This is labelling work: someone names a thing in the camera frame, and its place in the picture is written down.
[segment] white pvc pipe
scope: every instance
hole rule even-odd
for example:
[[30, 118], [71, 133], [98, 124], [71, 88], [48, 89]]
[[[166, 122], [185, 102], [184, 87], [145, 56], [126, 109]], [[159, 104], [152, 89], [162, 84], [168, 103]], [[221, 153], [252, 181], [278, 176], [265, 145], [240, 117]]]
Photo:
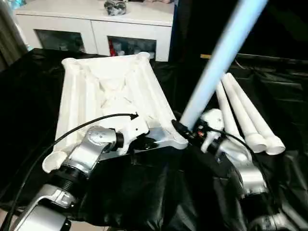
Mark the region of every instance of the white pvc pipe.
[[[225, 126], [225, 131], [227, 133], [230, 133], [233, 136], [236, 136], [240, 140], [244, 141], [244, 139], [241, 137], [239, 130], [237, 128], [237, 125], [235, 123], [233, 113], [231, 111], [225, 90], [223, 89], [222, 83], [219, 82], [216, 88], [216, 95], [219, 103], [219, 108], [221, 109], [222, 112], [222, 118]], [[233, 138], [229, 138], [232, 140], [234, 143], [241, 145], [237, 140]]]
[[192, 129], [254, 26], [267, 0], [240, 0], [189, 100], [180, 122]]
[[279, 137], [275, 136], [273, 131], [270, 129], [260, 112], [256, 109], [254, 104], [250, 101], [244, 90], [235, 80], [232, 74], [227, 74], [229, 81], [231, 82], [235, 92], [240, 99], [242, 105], [247, 111], [250, 119], [254, 123], [257, 131], [265, 138], [266, 140], [266, 153], [269, 155], [277, 155], [282, 153], [285, 150], [285, 146]]
[[234, 110], [235, 116], [241, 126], [243, 134], [245, 136], [246, 144], [255, 152], [260, 153], [266, 150], [265, 139], [257, 132], [253, 122], [251, 121], [249, 115], [245, 111], [241, 101], [237, 97], [235, 90], [227, 75], [222, 78], [222, 84], [228, 95], [232, 108]]

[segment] black tablecloth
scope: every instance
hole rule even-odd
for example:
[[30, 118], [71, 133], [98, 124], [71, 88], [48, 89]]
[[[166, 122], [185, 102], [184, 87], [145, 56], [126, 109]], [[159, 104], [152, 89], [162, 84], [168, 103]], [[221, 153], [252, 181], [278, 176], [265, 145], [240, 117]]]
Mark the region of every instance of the black tablecloth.
[[[0, 74], [2, 154], [0, 206], [12, 195], [31, 162], [54, 140], [67, 57], [97, 55], [34, 49]], [[204, 64], [152, 62], [173, 110], [182, 112]], [[286, 146], [283, 154], [256, 155], [276, 201], [305, 225], [308, 221], [308, 78], [232, 69], [240, 85]], [[217, 107], [215, 97], [208, 108]], [[164, 148], [98, 164], [85, 198], [68, 216], [99, 226], [134, 230], [244, 230], [225, 178], [213, 176], [191, 148]], [[40, 166], [20, 198], [26, 205], [48, 179]]]

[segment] cabinet glass door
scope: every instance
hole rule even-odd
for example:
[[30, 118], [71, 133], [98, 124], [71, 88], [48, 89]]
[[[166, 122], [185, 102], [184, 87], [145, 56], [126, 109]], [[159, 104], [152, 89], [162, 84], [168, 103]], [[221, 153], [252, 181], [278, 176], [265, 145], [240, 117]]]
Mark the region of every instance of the cabinet glass door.
[[148, 52], [150, 58], [155, 58], [156, 40], [143, 38], [124, 38], [107, 36], [111, 56], [138, 54]]
[[34, 30], [42, 48], [60, 51], [85, 52], [85, 47], [78, 32], [56, 30]]

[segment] black cloth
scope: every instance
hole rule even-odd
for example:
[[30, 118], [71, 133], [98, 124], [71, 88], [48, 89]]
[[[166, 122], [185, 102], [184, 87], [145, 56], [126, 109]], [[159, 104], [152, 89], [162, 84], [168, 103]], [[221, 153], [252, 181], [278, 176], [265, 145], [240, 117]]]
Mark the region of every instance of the black cloth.
[[[4, 194], [0, 206], [4, 209], [10, 207], [26, 169], [54, 140], [64, 79], [61, 60], [67, 57], [98, 55], [34, 49], [0, 75], [0, 196]], [[170, 106], [181, 113], [204, 63], [151, 64]], [[286, 146], [283, 154], [257, 154], [256, 158], [283, 212], [303, 226], [308, 221], [308, 78], [255, 70], [230, 72]], [[214, 96], [207, 108], [217, 106]], [[103, 161], [84, 199], [68, 216], [141, 231], [245, 230], [227, 174], [213, 174], [209, 156], [189, 146], [182, 151], [163, 148]], [[26, 205], [47, 179], [38, 165], [19, 205]]]

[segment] black cable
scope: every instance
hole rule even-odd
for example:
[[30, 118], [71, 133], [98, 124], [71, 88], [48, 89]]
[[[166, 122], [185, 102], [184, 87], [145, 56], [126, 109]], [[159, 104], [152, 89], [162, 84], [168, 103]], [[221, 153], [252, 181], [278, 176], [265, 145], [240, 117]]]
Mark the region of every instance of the black cable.
[[208, 129], [211, 130], [211, 131], [214, 131], [214, 132], [223, 134], [223, 135], [225, 135], [225, 136], [232, 137], [233, 139], [235, 139], [236, 141], [238, 141], [238, 142], [240, 142], [242, 145], [244, 145], [245, 148], [247, 148], [247, 150], [248, 150], [252, 155], [255, 154], [254, 151], [252, 151], [252, 149], [251, 149], [244, 141], [242, 141], [242, 140], [239, 139], [238, 137], [236, 137], [236, 136], [234, 136], [234, 135], [232, 135], [232, 134], [230, 134], [230, 133], [227, 133], [227, 132], [225, 132], [225, 131], [213, 129], [213, 128], [211, 128], [211, 127], [208, 127]]
[[134, 115], [134, 114], [127, 114], [127, 113], [122, 113], [122, 114], [112, 114], [112, 115], [105, 115], [105, 116], [102, 116], [102, 117], [99, 117], [99, 118], [96, 118], [96, 119], [93, 119], [89, 122], [86, 122], [82, 125], [79, 125], [77, 126], [76, 128], [68, 131], [67, 133], [65, 133], [64, 135], [62, 135], [61, 137], [59, 137], [55, 142], [53, 142], [50, 146], [48, 146], [43, 152], [42, 154], [33, 162], [33, 164], [31, 165], [31, 167], [29, 168], [28, 172], [26, 173], [23, 181], [22, 181], [22, 184], [16, 194], [16, 196], [14, 197], [13, 199], [13, 203], [12, 203], [12, 206], [11, 206], [11, 209], [10, 211], [7, 213], [7, 215], [5, 216], [5, 220], [3, 221], [3, 224], [1, 225], [1, 228], [0, 228], [0, 231], [9, 231], [9, 228], [10, 228], [10, 224], [11, 224], [11, 221], [12, 221], [12, 218], [13, 218], [13, 215], [14, 215], [14, 211], [17, 207], [17, 201], [21, 195], [21, 192], [32, 172], [32, 170], [34, 169], [34, 167], [36, 166], [36, 164], [42, 159], [45, 157], [46, 153], [53, 147], [55, 146], [58, 142], [60, 142], [61, 140], [63, 140], [65, 137], [67, 137], [68, 135], [70, 135], [71, 133], [89, 125], [89, 124], [92, 124], [92, 123], [95, 123], [99, 120], [103, 120], [103, 119], [107, 119], [107, 118], [111, 118], [111, 117], [115, 117], [115, 116], [130, 116], [131, 119], [134, 119], [136, 118], [138, 115]]

